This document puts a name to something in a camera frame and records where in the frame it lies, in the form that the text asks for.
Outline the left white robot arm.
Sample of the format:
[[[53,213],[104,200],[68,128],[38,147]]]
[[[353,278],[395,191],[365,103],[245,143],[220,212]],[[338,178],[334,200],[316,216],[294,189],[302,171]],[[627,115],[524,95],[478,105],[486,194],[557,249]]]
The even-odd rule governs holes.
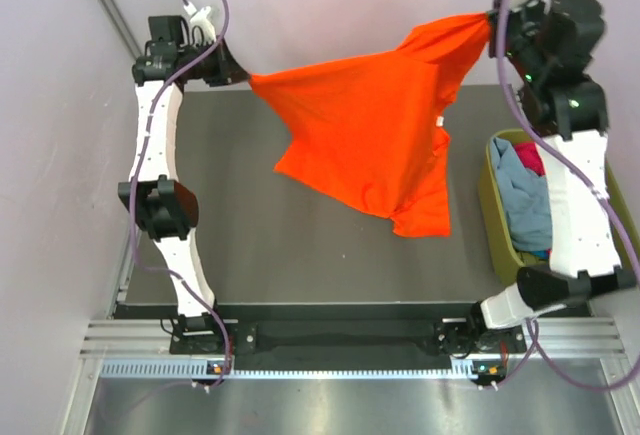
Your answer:
[[[117,194],[129,214],[130,233],[145,233],[163,257],[177,297],[171,351],[218,354],[230,350],[227,329],[196,241],[199,204],[176,165],[177,119],[190,81],[223,87],[247,80],[206,9],[182,16],[152,16],[151,38],[132,67],[138,107],[136,149],[128,179]]]

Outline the orange t shirt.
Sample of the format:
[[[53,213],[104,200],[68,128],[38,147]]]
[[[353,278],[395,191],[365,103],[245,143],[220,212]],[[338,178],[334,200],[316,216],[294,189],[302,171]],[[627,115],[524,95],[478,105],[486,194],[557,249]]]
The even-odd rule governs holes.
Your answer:
[[[291,133],[275,171],[390,220],[397,236],[449,236],[444,113],[489,37],[486,14],[455,15],[388,51],[251,75]]]

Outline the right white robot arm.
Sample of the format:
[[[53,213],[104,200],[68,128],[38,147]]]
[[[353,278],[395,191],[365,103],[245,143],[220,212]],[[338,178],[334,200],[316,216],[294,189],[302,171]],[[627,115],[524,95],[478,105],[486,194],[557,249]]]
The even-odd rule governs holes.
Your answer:
[[[606,183],[609,119],[603,88],[586,72],[604,35],[596,0],[494,0],[489,55],[522,80],[504,89],[540,154],[551,218],[547,262],[525,264],[499,294],[456,323],[435,325],[439,349],[455,358],[487,351],[505,332],[540,315],[633,288],[639,260]]]

